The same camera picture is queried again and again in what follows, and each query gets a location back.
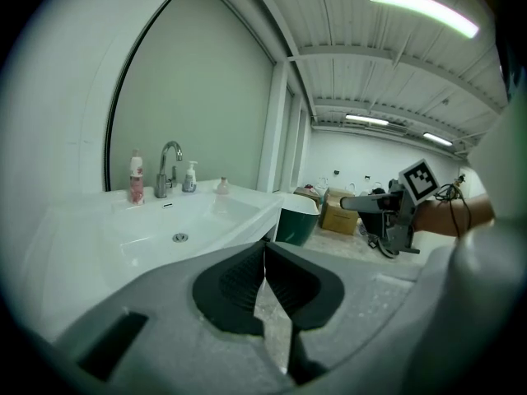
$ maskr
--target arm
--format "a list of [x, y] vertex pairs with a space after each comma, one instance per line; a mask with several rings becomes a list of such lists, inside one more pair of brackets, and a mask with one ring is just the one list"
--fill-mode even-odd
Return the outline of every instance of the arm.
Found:
[[[465, 199], [472, 215], [471, 228], [484, 224], [494, 218], [494, 211], [486, 194]], [[469, 214], [461, 199], [452, 201], [452, 211], [459, 228], [459, 235], [468, 231]], [[441, 235], [457, 237], [450, 206], [447, 201], [426, 201], [417, 208], [413, 220], [415, 231], [430, 231]]]

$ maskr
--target ceiling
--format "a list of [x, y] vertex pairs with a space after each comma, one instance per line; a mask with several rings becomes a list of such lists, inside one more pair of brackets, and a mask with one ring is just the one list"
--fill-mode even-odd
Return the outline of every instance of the ceiling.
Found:
[[[431, 132], [455, 143], [442, 150], [466, 156], [507, 103], [494, 25], [476, 0], [437, 1], [476, 23], [478, 34], [468, 39], [368, 0], [264, 0], [289, 35], [289, 59], [305, 83], [315, 126], [369, 129], [434, 147], [422, 137]], [[350, 122], [347, 113], [390, 125]]]

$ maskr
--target sink drain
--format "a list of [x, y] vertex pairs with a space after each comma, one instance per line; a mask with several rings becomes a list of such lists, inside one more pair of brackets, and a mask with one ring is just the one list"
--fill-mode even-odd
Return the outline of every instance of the sink drain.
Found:
[[174, 237], [172, 237], [172, 240], [174, 240], [176, 243], [183, 243], [184, 241], [187, 241], [189, 239], [189, 236], [185, 233], [178, 233], [174, 234]]

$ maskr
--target ceiling beam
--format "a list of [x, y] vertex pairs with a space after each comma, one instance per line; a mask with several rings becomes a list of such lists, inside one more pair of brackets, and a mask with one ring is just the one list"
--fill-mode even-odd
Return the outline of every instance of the ceiling beam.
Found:
[[434, 128], [436, 130], [440, 130], [442, 132], [448, 133], [455, 140], [463, 139], [467, 143], [473, 146], [476, 145], [476, 141], [474, 141], [470, 137], [465, 136], [459, 130], [452, 128], [451, 126], [448, 126], [446, 124], [440, 123], [434, 120], [433, 118], [428, 118], [420, 114], [412, 113], [405, 109], [396, 109], [394, 107], [389, 107], [387, 105], [381, 105], [381, 104], [373, 104], [373, 106], [371, 106], [370, 103], [366, 103], [366, 102], [358, 102], [358, 101], [350, 101], [350, 100], [325, 100], [325, 99], [320, 99], [320, 98], [317, 98], [315, 100], [315, 107], [323, 108], [323, 109], [353, 110], [353, 111], [364, 112], [365, 114], [370, 113], [370, 111], [374, 111], [376, 113], [388, 114], [397, 119], [409, 120], [411, 122], [421, 124], [422, 126], [426, 128]]
[[461, 160], [462, 157], [457, 155], [457, 152], [454, 154], [452, 152], [444, 151], [438, 147], [427, 145], [425, 142], [420, 142], [410, 137], [400, 137], [395, 135], [390, 135], [382, 132], [374, 132], [372, 130], [365, 130], [361, 128], [346, 128], [346, 127], [330, 127], [330, 126], [313, 126], [314, 130], [320, 130], [322, 132], [336, 132], [336, 133], [351, 133], [354, 135], [362, 135], [369, 137], [378, 137], [379, 139], [404, 143], [405, 145], [415, 146], [421, 149], [425, 149], [430, 152], [435, 152], [443, 156], [448, 156], [453, 160]]
[[[273, 16], [274, 21], [277, 23], [278, 28], [282, 32], [283, 38], [285, 39], [287, 46], [289, 47], [289, 50], [291, 51], [291, 54], [293, 56], [300, 55], [300, 52], [298, 51], [298, 46], [296, 45], [296, 41], [293, 38], [293, 34], [291, 33], [291, 30], [289, 29], [289, 25], [287, 24], [285, 17], [283, 17], [283, 14], [280, 12], [280, 9], [278, 8], [278, 5], [276, 4], [276, 2], [274, 0], [262, 0], [262, 2], [267, 7], [269, 12], [271, 13], [271, 16]], [[309, 107], [311, 117], [313, 117], [315, 122], [317, 122], [315, 102], [313, 100], [313, 92], [311, 91], [309, 87], [307, 71], [305, 70], [304, 66], [301, 66], [300, 64], [297, 64], [296, 68], [298, 69], [298, 73], [300, 74], [301, 81], [303, 82], [303, 86], [305, 89], [305, 97], [307, 99], [307, 105]]]
[[370, 59], [375, 62], [393, 63], [395, 58], [398, 58], [398, 63], [405, 66], [410, 66], [414, 69], [426, 72], [435, 77], [449, 82], [459, 90], [469, 94], [476, 101], [485, 105], [492, 113], [499, 115], [501, 108], [498, 104], [488, 98], [480, 90], [474, 88], [468, 82], [457, 77], [456, 75], [446, 71], [445, 69], [434, 66], [433, 64], [423, 62], [418, 58], [401, 54], [393, 54], [391, 51], [385, 49], [371, 49], [368, 47], [361, 47], [359, 45], [319, 45], [315, 47], [304, 47], [299, 49], [298, 54], [293, 54], [288, 59], [290, 61], [311, 60], [314, 58], [350, 58], [361, 57]]

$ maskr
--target soap dispenser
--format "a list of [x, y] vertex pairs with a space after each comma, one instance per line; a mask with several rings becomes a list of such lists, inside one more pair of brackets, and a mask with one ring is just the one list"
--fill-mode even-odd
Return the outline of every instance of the soap dispenser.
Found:
[[194, 164], [197, 164], [197, 162], [189, 161], [189, 169], [187, 170], [183, 186], [181, 187], [181, 190], [186, 193], [192, 193], [196, 190], [196, 171], [194, 170]]

